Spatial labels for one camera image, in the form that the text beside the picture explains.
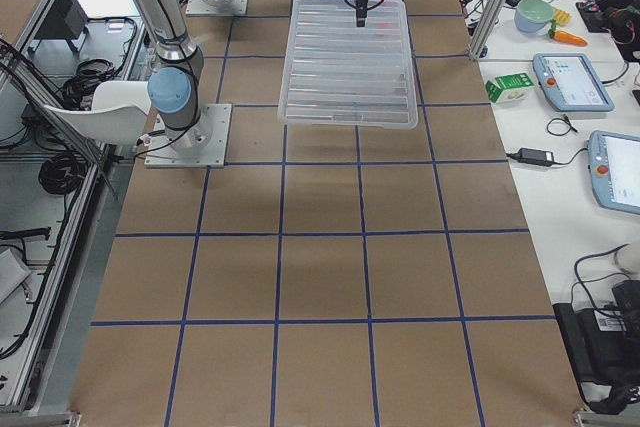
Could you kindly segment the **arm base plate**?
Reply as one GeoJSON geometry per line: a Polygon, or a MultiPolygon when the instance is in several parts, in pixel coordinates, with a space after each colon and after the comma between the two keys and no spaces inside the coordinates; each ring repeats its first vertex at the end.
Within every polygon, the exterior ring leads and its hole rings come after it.
{"type": "Polygon", "coordinates": [[[187,0],[187,16],[244,16],[248,0],[187,0]]]}
{"type": "Polygon", "coordinates": [[[144,165],[148,168],[222,168],[225,164],[232,116],[231,104],[200,106],[198,122],[185,133],[167,130],[160,114],[154,130],[163,133],[146,146],[144,165]]]}

